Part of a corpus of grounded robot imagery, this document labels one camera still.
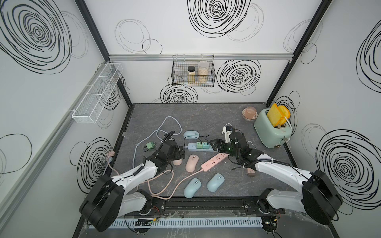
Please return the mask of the green charger plug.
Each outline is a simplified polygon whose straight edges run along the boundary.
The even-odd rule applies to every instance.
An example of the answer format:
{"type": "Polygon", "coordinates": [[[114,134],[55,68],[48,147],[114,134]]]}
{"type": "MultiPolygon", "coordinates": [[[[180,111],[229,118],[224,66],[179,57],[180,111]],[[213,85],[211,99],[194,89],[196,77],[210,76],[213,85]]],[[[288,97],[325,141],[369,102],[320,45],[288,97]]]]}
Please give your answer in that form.
{"type": "Polygon", "coordinates": [[[147,148],[148,150],[155,149],[155,148],[156,148],[156,143],[153,142],[153,141],[151,141],[151,142],[149,142],[149,143],[146,144],[146,148],[147,148]]]}

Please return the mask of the pink mouse sideways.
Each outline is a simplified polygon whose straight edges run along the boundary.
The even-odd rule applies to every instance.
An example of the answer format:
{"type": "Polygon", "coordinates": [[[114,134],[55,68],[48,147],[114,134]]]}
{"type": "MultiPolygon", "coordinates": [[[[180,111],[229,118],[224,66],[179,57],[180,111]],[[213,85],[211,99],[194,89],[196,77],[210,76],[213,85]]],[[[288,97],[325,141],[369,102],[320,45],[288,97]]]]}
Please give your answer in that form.
{"type": "Polygon", "coordinates": [[[196,165],[197,165],[198,161],[199,161],[199,156],[194,155],[194,154],[190,155],[188,160],[187,160],[185,170],[188,173],[194,172],[196,169],[196,165]]]}

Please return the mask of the pink charger plug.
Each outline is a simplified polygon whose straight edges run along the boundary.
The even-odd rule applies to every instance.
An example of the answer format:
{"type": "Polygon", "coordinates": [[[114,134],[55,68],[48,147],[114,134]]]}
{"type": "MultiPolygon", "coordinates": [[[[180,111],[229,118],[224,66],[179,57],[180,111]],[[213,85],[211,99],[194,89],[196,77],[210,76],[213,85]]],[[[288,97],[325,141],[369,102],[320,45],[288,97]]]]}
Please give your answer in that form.
{"type": "Polygon", "coordinates": [[[253,170],[251,168],[247,168],[247,176],[254,177],[255,175],[256,175],[255,170],[253,170]]]}

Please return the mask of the light green charger cube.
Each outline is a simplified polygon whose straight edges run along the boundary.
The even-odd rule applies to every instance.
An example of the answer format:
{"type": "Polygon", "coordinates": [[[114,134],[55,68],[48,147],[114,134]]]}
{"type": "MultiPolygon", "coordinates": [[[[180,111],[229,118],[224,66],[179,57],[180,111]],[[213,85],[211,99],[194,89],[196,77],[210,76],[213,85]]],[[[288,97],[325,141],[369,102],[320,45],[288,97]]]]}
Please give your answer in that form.
{"type": "Polygon", "coordinates": [[[196,143],[196,148],[197,149],[203,149],[203,144],[201,142],[196,143]]]}

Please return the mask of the blue power strip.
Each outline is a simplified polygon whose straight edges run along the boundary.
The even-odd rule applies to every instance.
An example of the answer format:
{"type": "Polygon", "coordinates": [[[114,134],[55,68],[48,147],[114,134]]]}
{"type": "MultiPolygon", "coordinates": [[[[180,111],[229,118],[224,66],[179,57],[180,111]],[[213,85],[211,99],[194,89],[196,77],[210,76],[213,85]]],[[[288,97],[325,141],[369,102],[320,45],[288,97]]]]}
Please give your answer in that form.
{"type": "Polygon", "coordinates": [[[189,143],[187,146],[187,149],[189,151],[197,151],[197,152],[214,152],[212,147],[209,147],[208,149],[200,149],[196,147],[196,143],[189,143]]]}

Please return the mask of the teal charger cube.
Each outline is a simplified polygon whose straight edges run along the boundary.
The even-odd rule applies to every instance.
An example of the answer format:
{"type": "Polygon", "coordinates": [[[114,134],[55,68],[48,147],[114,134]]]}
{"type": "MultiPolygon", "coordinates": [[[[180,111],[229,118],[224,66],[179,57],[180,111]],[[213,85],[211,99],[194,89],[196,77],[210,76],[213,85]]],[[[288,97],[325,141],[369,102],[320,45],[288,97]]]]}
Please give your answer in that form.
{"type": "Polygon", "coordinates": [[[203,148],[203,149],[209,149],[209,148],[210,148],[210,144],[209,144],[208,142],[204,142],[204,143],[202,144],[202,148],[203,148]]]}

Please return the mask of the pink power strip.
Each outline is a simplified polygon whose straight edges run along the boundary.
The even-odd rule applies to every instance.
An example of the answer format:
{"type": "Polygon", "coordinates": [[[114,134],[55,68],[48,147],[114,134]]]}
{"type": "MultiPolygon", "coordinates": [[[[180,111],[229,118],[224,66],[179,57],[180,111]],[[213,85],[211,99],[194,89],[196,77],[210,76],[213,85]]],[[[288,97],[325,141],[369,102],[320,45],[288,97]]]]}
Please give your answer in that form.
{"type": "Polygon", "coordinates": [[[218,153],[205,163],[201,165],[201,168],[204,172],[209,171],[211,168],[215,167],[217,164],[219,164],[221,161],[226,159],[229,156],[229,154],[226,153],[218,153]]]}

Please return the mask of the light blue mouse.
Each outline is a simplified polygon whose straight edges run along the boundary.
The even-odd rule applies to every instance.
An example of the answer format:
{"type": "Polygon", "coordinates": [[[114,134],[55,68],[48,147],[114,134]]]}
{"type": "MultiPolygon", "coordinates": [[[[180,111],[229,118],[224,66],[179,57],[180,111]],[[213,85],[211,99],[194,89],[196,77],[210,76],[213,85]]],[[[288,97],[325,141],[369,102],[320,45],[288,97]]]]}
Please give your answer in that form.
{"type": "Polygon", "coordinates": [[[207,183],[207,189],[210,192],[216,192],[222,184],[224,184],[225,178],[222,174],[216,173],[207,183]]]}
{"type": "Polygon", "coordinates": [[[201,181],[198,178],[193,178],[184,189],[185,198],[193,198],[196,192],[201,188],[201,181]]]}

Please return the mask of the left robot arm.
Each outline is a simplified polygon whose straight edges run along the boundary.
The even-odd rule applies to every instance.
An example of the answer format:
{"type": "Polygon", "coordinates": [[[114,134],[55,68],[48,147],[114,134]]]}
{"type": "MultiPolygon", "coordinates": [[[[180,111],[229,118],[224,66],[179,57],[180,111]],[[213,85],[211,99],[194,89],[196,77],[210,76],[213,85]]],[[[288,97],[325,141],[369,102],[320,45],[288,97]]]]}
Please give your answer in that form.
{"type": "Polygon", "coordinates": [[[98,232],[108,229],[120,216],[150,211],[153,196],[142,189],[130,191],[165,172],[174,160],[181,158],[179,146],[172,138],[174,134],[174,131],[165,134],[159,148],[139,166],[113,177],[103,175],[95,182],[79,212],[98,232]]]}

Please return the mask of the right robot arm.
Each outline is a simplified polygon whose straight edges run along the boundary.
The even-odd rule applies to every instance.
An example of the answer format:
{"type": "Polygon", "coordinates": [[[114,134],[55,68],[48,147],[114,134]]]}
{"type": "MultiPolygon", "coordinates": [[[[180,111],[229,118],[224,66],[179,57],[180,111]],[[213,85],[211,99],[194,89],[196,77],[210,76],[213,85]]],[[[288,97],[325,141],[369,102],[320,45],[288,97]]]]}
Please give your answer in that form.
{"type": "Polygon", "coordinates": [[[324,172],[310,172],[276,160],[250,147],[245,135],[232,126],[225,127],[223,134],[225,139],[210,141],[214,151],[235,157],[241,167],[270,175],[294,188],[294,191],[267,188],[257,200],[260,212],[269,214],[278,209],[299,211],[322,225],[329,225],[338,218],[337,212],[343,200],[324,172]]]}

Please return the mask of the pink mouse upright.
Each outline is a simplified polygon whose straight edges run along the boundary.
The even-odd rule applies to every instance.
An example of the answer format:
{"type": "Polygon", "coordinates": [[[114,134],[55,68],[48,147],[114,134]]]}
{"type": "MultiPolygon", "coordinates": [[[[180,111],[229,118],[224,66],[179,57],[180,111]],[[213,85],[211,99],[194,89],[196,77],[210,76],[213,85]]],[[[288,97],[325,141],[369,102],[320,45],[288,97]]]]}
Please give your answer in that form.
{"type": "Polygon", "coordinates": [[[173,161],[172,161],[172,164],[173,164],[174,166],[179,166],[179,165],[182,164],[182,162],[183,162],[183,159],[178,159],[178,160],[173,160],[173,161]]]}

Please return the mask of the blue mouse behind strip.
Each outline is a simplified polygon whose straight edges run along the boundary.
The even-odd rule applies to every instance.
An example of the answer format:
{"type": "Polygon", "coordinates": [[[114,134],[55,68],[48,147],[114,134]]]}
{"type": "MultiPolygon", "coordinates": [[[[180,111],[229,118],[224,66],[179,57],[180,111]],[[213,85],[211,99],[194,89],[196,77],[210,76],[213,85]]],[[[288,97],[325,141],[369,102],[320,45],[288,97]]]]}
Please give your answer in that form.
{"type": "Polygon", "coordinates": [[[186,131],[183,134],[184,139],[199,139],[200,134],[197,131],[186,131]]]}

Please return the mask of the mint green toaster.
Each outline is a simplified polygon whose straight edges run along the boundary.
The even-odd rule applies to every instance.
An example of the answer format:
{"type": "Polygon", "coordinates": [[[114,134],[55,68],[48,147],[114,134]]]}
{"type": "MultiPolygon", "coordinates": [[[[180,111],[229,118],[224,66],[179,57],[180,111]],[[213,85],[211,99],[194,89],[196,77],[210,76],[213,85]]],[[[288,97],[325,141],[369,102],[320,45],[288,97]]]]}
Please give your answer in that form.
{"type": "Polygon", "coordinates": [[[282,147],[291,139],[292,129],[288,123],[281,127],[273,127],[267,117],[268,111],[269,109],[261,110],[254,122],[254,128],[265,147],[270,149],[282,147]]]}

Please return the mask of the brown lid spice jar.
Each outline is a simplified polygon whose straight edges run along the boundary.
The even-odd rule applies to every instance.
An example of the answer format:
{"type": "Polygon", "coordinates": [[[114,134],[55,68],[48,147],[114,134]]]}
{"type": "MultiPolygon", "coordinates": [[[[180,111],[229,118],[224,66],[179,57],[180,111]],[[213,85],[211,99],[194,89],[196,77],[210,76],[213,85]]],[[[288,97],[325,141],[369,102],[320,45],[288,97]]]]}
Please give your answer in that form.
{"type": "Polygon", "coordinates": [[[194,84],[195,83],[195,67],[193,65],[188,66],[188,78],[187,78],[188,84],[194,84]]]}

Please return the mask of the white lid tall jar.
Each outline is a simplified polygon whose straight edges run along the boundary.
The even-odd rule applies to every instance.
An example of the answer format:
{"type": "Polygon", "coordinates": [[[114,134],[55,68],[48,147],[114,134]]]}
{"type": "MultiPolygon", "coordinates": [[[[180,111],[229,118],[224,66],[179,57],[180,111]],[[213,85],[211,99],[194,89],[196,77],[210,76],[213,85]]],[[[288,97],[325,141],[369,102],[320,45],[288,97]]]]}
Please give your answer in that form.
{"type": "Polygon", "coordinates": [[[209,62],[202,60],[198,63],[198,82],[201,86],[207,83],[208,75],[209,75],[209,62]]]}

